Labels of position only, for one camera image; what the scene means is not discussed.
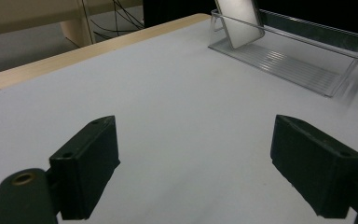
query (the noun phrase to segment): floor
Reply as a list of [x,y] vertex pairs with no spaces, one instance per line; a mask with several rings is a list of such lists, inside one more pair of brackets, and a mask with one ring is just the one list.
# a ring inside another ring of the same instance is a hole
[[[108,12],[91,16],[90,19],[94,22],[91,23],[92,29],[97,33],[95,35],[97,42],[104,41],[108,37],[116,37],[116,29],[128,31],[120,32],[119,35],[142,29],[143,8],[131,7],[126,11],[127,13],[119,10],[116,15],[115,12]],[[59,23],[1,34],[0,72],[74,49],[77,49],[77,46],[63,36]]]

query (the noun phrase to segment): white table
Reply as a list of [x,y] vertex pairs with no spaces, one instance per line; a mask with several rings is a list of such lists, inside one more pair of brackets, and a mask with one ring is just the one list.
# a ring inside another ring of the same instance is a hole
[[121,164],[85,223],[353,223],[316,217],[269,151],[277,114],[358,151],[358,67],[330,99],[208,43],[203,21],[0,90],[0,181],[115,115]]

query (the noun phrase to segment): black cable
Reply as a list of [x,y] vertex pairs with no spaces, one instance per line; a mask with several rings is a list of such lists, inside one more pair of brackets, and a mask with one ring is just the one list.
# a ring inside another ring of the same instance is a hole
[[131,20],[131,17],[133,17],[133,18],[138,22],[138,24],[141,25],[141,27],[145,28],[145,26],[144,26],[140,21],[138,21],[134,16],[132,16],[132,15],[126,10],[126,8],[124,8],[124,7],[121,5],[121,3],[120,3],[119,0],[114,0],[114,1],[117,1],[117,2],[118,2],[118,5],[119,5],[119,6],[121,7],[121,9],[126,13],[127,17],[129,17],[130,20]]
[[103,34],[101,34],[101,33],[95,32],[95,31],[94,31],[94,34],[100,36],[100,37],[103,38],[103,39],[112,39],[112,38],[113,38],[112,36],[103,35]]
[[129,23],[131,23],[132,25],[134,25],[134,26],[136,26],[136,28],[138,28],[138,29],[143,29],[143,27],[142,26],[139,26],[139,25],[137,25],[137,24],[135,24],[134,22],[132,22],[132,21],[130,21],[129,19],[127,19],[125,16],[123,16],[121,13],[119,13],[119,12],[116,12],[118,15],[120,15],[124,20],[126,20],[127,22],[129,22]]
[[[119,13],[118,11],[115,10],[115,12],[120,15],[124,20],[126,20],[127,22],[129,22],[130,24],[136,26],[136,28],[138,28],[139,30],[141,29],[144,29],[145,26],[139,22],[135,17],[133,17],[122,5],[120,2],[116,1],[116,0],[113,0],[113,3],[115,5],[118,5],[120,7],[121,10],[124,11],[124,13],[126,14],[127,18],[125,16],[123,16],[121,13]],[[133,17],[140,25],[136,24],[132,19],[131,17]]]
[[113,1],[113,7],[114,7],[114,11],[115,11],[116,32],[117,32],[117,36],[120,36],[120,34],[118,33],[118,27],[117,27],[117,11],[116,11],[116,2],[115,1]]
[[94,42],[93,38],[92,38],[92,32],[91,32],[91,29],[90,29],[90,23],[89,23],[89,20],[87,20],[87,17],[89,15],[89,13],[87,12],[86,8],[84,6],[86,6],[86,4],[84,3],[84,1],[82,0],[81,1],[82,4],[83,4],[83,12],[84,12],[84,15],[86,15],[86,24],[87,24],[87,27],[89,27],[89,38],[91,40],[91,43]]
[[[96,25],[98,28],[100,28],[101,30],[105,30],[105,31],[109,31],[109,32],[117,32],[117,30],[109,30],[106,28],[103,28],[102,26],[98,25],[95,21],[91,20],[92,23],[94,23],[94,25]],[[119,32],[135,32],[138,30],[119,30]]]

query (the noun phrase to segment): clear plastic container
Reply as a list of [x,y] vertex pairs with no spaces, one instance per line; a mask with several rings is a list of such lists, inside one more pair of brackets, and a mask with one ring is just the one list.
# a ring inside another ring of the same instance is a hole
[[[264,26],[212,11],[210,48],[332,97],[358,64],[358,34],[259,10]],[[223,20],[263,30],[256,41],[232,48]]]

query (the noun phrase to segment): wooden table edge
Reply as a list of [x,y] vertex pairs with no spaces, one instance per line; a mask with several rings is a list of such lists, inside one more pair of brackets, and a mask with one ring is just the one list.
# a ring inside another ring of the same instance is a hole
[[195,14],[176,21],[169,21],[161,25],[153,26],[128,35],[119,36],[104,42],[87,46],[82,49],[75,49],[57,56],[46,58],[34,63],[28,63],[16,68],[0,72],[0,90],[13,86],[23,81],[39,77],[56,71],[74,63],[79,63],[89,58],[104,54],[108,51],[121,49],[128,45],[143,40],[164,35],[169,32],[187,27],[191,24],[210,19],[207,14]]

